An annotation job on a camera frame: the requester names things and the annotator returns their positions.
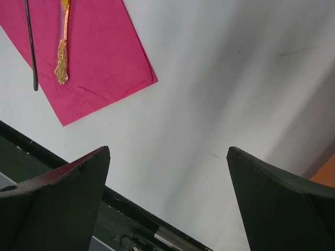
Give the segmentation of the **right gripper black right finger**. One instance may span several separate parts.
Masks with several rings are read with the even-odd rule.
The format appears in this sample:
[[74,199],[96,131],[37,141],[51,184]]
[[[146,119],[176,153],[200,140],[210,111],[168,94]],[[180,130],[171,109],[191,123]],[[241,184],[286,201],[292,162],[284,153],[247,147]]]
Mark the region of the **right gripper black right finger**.
[[251,250],[334,250],[334,188],[235,146],[227,162]]

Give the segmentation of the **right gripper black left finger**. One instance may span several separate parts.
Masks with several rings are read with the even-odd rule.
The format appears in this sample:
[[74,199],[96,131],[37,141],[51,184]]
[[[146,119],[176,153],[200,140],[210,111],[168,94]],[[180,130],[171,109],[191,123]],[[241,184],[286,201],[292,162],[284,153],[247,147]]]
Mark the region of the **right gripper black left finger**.
[[1,189],[1,250],[88,250],[110,151]]

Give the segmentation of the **black fork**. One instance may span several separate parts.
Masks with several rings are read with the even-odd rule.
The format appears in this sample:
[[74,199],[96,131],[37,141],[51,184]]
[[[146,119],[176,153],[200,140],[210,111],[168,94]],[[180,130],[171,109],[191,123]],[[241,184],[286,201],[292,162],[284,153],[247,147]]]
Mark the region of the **black fork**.
[[31,52],[31,62],[32,62],[32,72],[33,72],[33,89],[34,91],[38,91],[39,89],[38,72],[37,72],[37,63],[36,63],[35,47],[34,47],[34,40],[33,40],[33,34],[32,34],[28,0],[24,0],[24,3],[25,3],[25,12],[26,12],[26,18],[27,18],[29,44],[30,44],[30,52]]

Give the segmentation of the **pink paper napkin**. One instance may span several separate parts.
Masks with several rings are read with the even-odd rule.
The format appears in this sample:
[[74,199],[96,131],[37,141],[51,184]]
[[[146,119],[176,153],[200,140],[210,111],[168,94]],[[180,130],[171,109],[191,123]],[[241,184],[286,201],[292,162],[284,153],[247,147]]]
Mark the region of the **pink paper napkin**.
[[[122,1],[72,1],[69,80],[54,74],[60,2],[28,1],[39,85],[63,126],[124,99],[157,77]],[[24,1],[1,1],[1,27],[31,63]]]

